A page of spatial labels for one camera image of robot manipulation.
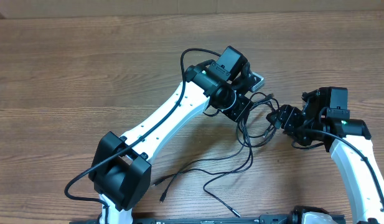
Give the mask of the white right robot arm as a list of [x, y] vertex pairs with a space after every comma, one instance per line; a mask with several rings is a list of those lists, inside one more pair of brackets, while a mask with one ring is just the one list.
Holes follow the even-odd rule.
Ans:
[[266, 119], [295, 149], [325, 147], [341, 174], [354, 223], [384, 223], [384, 179], [365, 121], [350, 117], [348, 90], [322, 87], [304, 92], [302, 100], [302, 109], [283, 105]]

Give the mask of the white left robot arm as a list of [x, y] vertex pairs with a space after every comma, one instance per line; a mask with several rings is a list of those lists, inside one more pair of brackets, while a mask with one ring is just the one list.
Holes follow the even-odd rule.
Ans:
[[246, 93], [265, 82], [231, 46], [217, 60], [181, 72], [176, 91], [152, 115], [121, 136], [108, 132], [98, 143], [88, 177], [102, 204], [100, 223], [132, 223], [132, 209], [151, 183], [151, 164], [172, 137], [210, 106], [238, 122], [252, 106]]

